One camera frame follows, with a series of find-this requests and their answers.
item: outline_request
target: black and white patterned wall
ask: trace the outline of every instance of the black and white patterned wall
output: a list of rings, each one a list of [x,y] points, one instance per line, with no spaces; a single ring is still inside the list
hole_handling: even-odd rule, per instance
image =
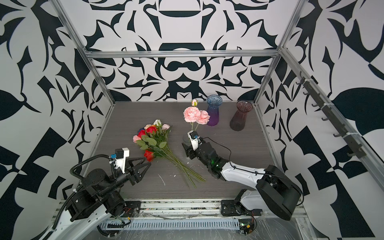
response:
[[[288,49],[384,158],[383,1],[310,0]],[[260,100],[285,174],[320,237],[382,239],[384,192],[281,60]]]
[[[109,101],[47,0],[0,3],[1,239],[38,239]]]
[[[65,0],[90,51],[276,49],[297,0]],[[271,59],[98,59],[117,101],[254,99]]]

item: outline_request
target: white rose bud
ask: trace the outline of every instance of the white rose bud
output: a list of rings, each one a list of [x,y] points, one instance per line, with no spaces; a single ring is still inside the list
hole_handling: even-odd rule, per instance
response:
[[[198,103],[199,101],[196,98],[192,99],[192,107],[196,107]]]
[[[161,121],[160,121],[160,119],[156,119],[156,121],[153,123],[153,125],[161,126]]]

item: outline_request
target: pink peony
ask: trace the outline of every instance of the pink peony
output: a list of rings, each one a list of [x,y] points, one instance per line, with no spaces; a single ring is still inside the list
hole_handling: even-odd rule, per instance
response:
[[[170,128],[168,124],[163,124],[163,126],[161,127],[161,129],[163,130],[167,130],[168,128]]]
[[[136,143],[137,140],[141,140],[141,137],[139,137],[138,135],[133,136],[134,143]]]
[[[200,110],[197,107],[187,107],[184,110],[184,120],[186,122],[196,122],[200,117]]]
[[[204,111],[204,110],[200,110],[200,117],[199,119],[196,121],[198,124],[207,124],[209,122],[209,118],[210,116],[208,115],[208,112],[207,111]]]

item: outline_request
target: clear plastic sheet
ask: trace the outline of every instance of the clear plastic sheet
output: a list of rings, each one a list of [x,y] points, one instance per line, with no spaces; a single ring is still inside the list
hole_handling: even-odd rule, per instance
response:
[[[255,219],[257,226],[248,234],[240,234],[232,229],[193,229],[193,230],[122,230],[115,237],[102,236],[96,229],[88,234],[84,240],[298,240],[301,238],[296,219],[285,221],[279,218],[262,216]]]

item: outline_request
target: wood grain surface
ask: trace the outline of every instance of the wood grain surface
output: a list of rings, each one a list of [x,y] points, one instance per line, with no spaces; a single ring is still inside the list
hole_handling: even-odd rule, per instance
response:
[[[152,124],[156,119],[172,125],[169,146],[181,161],[201,174],[207,181],[197,183],[195,189],[191,184],[188,188],[178,170],[166,159],[155,158],[141,182],[132,186],[129,182],[121,188],[121,195],[126,199],[170,199],[170,198],[233,198],[241,189],[248,188],[236,182],[217,180],[211,176],[207,168],[197,159],[190,160],[185,156],[181,145],[182,136],[191,130],[189,123],[184,121],[183,111],[190,103],[167,102],[117,102],[111,118],[100,140],[96,154],[113,154],[117,148],[130,149],[130,157],[141,157],[144,151],[139,149],[132,138],[138,129]],[[207,109],[206,103],[199,103],[201,110]],[[220,121],[216,126],[200,125],[197,132],[202,137],[228,147],[232,151],[230,160],[236,164],[265,168],[272,163],[260,124],[254,110],[248,113],[246,126],[236,132],[229,127],[229,122],[236,112],[236,103],[224,102],[220,106]],[[215,143],[211,143],[218,155],[228,159],[229,151]],[[111,173],[106,159],[91,162],[88,172],[102,168]]]

